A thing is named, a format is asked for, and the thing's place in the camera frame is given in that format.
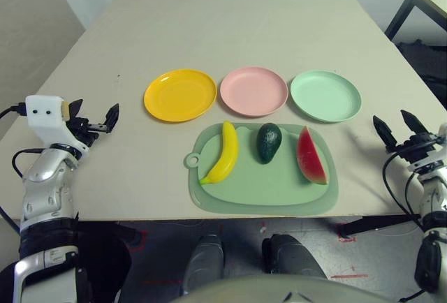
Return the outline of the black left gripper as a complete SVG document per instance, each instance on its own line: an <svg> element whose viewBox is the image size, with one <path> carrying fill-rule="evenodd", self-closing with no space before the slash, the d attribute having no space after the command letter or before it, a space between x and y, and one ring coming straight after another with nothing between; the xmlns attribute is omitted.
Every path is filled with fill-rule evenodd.
<svg viewBox="0 0 447 303"><path fill-rule="evenodd" d="M119 104L114 104L108 110L104 124L90 124L87 118L76 117L82 103L82 99L69 103L69 116L71 119L66 122L66 126L78 141L87 147L91 147L98 139L99 133L107 133L115 127L119 119Z"/></svg>

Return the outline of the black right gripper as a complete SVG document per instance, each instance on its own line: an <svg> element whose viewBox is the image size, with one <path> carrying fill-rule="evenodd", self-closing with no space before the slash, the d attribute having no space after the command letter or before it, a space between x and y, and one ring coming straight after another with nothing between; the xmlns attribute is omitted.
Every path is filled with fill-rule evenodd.
<svg viewBox="0 0 447 303"><path fill-rule="evenodd" d="M404 123L414 133L414 135L425 135L427 129L420 120L412 113L406 110L400 110ZM388 125L373 116L373 125L378 136L386 146L388 153L396 153L405 161L410 163L408 169L422 169L426 166L435 164L443 165L446 162L446 136L431 135L429 140L416 143L415 145L398 145L396 139L392 135L392 131Z"/></svg>

